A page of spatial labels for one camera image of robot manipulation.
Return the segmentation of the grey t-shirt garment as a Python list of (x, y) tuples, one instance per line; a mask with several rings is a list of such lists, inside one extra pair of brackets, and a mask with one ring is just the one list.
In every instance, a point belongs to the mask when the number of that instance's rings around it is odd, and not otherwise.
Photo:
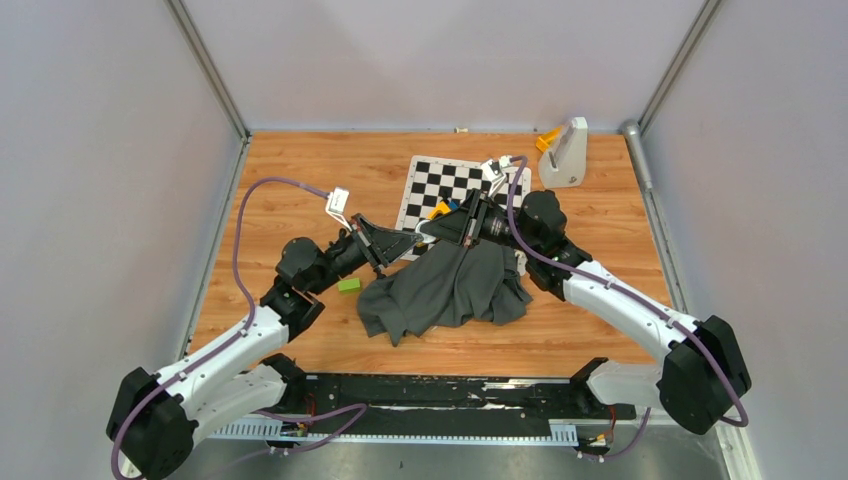
[(509, 247), (483, 241), (467, 249), (439, 242), (397, 272), (370, 283), (357, 314), (368, 336), (387, 334), (393, 346), (433, 327), (471, 320), (503, 326), (527, 314), (533, 297), (522, 286)]

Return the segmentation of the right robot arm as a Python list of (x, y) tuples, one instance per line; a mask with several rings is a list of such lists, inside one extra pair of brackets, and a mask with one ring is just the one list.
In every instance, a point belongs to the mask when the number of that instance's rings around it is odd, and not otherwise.
[(584, 417), (609, 405), (665, 411), (694, 434), (716, 423), (745, 427), (741, 398), (752, 382), (731, 325), (712, 315), (698, 319), (655, 301), (609, 272), (565, 234), (566, 215), (550, 190), (502, 207), (480, 191), (455, 210), (420, 222), (427, 240), (468, 248), (482, 241), (525, 253), (526, 270), (542, 291), (585, 309), (640, 345), (650, 364), (596, 359), (580, 374), (571, 403)]

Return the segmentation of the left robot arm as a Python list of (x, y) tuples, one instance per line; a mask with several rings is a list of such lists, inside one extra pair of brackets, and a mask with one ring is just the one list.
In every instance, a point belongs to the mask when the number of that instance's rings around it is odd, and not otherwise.
[(282, 250), (276, 276), (259, 303), (224, 334), (160, 370), (141, 367), (121, 382), (107, 425), (112, 473), (128, 459), (145, 479), (164, 479), (220, 428), (266, 407), (298, 411), (306, 386), (279, 348), (323, 312), (317, 295), (360, 267), (385, 268), (422, 234), (382, 228), (356, 214), (325, 249), (298, 237)]

